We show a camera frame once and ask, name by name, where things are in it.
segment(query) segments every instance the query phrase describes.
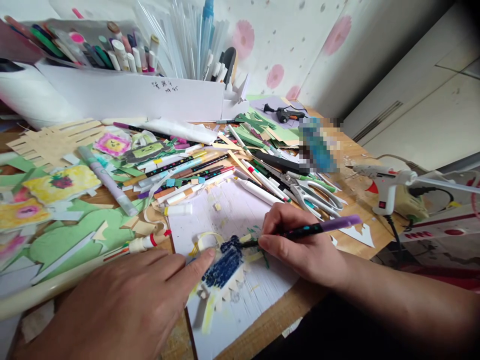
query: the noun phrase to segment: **hot glue gun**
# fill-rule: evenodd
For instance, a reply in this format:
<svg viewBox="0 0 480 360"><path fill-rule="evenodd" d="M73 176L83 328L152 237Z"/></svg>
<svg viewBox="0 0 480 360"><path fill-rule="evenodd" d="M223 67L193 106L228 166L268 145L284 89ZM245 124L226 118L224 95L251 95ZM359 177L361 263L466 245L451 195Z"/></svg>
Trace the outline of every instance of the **hot glue gun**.
<svg viewBox="0 0 480 360"><path fill-rule="evenodd" d="M417 179L415 171L394 171L388 166L355 165L347 168L373 180L367 191L378 194L378 206L373 207L372 210L375 214L382 216L391 215L394 212L397 185L409 186Z"/></svg>
<svg viewBox="0 0 480 360"><path fill-rule="evenodd" d="M277 110L272 109L268 104L265 104L263 107L264 113L276 113L276 117L278 118L278 122L281 124L285 124L288 120L299 120L303 119L306 115L301 111L292 111L287 110L290 106L287 107L279 107Z"/></svg>

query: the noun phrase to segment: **white hot glue gun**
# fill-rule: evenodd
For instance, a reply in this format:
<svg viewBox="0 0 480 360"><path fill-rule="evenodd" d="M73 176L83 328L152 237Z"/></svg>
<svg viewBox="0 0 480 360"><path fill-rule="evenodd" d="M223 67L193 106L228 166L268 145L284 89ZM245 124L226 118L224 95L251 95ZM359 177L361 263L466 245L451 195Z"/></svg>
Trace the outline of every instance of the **white hot glue gun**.
<svg viewBox="0 0 480 360"><path fill-rule="evenodd" d="M378 206L373 207L373 212L382 216L391 215L394 212L397 185L409 186L417 179L415 171L394 171L388 166L355 165L347 168L373 180L367 191L378 194Z"/></svg>

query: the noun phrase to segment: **cabinet door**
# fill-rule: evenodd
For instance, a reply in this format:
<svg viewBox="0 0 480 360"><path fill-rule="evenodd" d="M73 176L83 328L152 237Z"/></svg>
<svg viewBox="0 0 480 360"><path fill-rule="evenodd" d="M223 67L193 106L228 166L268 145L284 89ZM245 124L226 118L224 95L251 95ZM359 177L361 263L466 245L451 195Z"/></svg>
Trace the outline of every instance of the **cabinet door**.
<svg viewBox="0 0 480 360"><path fill-rule="evenodd" d="M480 151L480 80L457 74L364 145L435 170ZM386 165L405 168L390 158Z"/></svg>

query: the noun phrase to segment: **scissors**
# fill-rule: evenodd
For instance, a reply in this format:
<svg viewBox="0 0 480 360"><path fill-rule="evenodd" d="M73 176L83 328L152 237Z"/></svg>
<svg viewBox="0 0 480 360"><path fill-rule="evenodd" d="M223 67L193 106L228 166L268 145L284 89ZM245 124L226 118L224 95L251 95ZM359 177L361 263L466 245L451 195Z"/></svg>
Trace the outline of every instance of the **scissors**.
<svg viewBox="0 0 480 360"><path fill-rule="evenodd" d="M278 172L264 162L261 162L261 165L288 187L288 190L283 189L282 191L290 197L293 195L296 202L303 210L312 213L319 220L322 220L322 214L316 211L315 207L323 210L332 218L341 217L338 212L344 209L342 202L338 197L333 195L327 187L323 186L320 181L315 181L313 179L296 179L288 174Z"/></svg>

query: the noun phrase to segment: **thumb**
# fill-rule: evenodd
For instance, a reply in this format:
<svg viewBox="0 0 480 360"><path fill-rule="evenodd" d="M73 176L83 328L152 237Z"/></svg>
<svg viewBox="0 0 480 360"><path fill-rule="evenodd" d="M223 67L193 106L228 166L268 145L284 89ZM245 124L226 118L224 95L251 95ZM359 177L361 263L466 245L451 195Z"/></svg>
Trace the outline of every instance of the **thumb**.
<svg viewBox="0 0 480 360"><path fill-rule="evenodd" d="M305 262L305 252L302 245L286 237L277 235L262 235L258 244L269 254L292 267L300 267Z"/></svg>

